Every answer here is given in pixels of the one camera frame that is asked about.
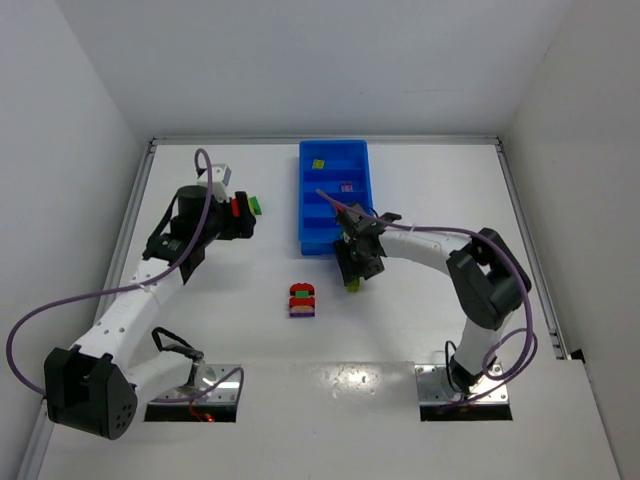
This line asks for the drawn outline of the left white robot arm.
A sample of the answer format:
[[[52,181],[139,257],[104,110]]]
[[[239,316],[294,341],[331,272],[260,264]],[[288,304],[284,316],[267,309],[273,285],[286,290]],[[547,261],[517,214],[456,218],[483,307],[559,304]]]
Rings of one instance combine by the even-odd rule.
[[[249,239],[255,225],[244,191],[218,201],[201,185],[179,188],[125,290],[72,347],[46,358],[49,420],[116,440],[148,404],[177,403],[177,389],[187,390],[189,403],[209,394],[198,380],[203,352],[155,320],[213,241]]]

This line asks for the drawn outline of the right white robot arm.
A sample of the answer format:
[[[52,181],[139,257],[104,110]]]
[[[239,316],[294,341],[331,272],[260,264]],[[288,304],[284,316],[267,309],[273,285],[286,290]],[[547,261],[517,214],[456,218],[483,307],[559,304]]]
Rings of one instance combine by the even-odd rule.
[[[333,248],[346,288],[382,273],[385,258],[408,260],[451,280],[466,320],[457,349],[445,356],[445,372],[457,397],[470,396],[490,372],[510,316],[529,304],[531,281],[501,236],[488,228],[403,226],[398,214],[376,217],[357,203],[331,204],[342,228]]]

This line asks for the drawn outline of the lime lego brick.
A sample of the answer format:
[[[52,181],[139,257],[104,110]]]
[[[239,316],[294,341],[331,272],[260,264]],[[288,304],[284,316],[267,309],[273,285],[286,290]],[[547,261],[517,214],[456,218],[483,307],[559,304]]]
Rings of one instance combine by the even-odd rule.
[[[352,280],[345,285],[345,288],[349,293],[357,293],[360,291],[361,281],[359,279]]]

